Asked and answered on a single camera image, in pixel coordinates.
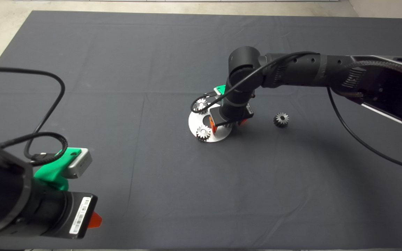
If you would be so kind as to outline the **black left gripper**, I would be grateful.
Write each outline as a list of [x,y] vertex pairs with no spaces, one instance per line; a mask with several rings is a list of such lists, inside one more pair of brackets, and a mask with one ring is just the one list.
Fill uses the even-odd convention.
[[87,229],[99,228],[102,217],[95,212],[98,197],[92,193],[65,192],[65,208],[53,227],[54,238],[82,239]]

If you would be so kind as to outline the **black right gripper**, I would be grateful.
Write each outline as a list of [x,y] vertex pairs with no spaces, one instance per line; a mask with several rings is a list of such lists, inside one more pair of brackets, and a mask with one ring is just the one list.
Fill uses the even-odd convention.
[[254,112],[249,104],[241,107],[235,107],[228,104],[214,105],[209,108],[210,128],[215,135],[218,127],[234,124],[238,122],[243,125],[247,119],[254,116]]

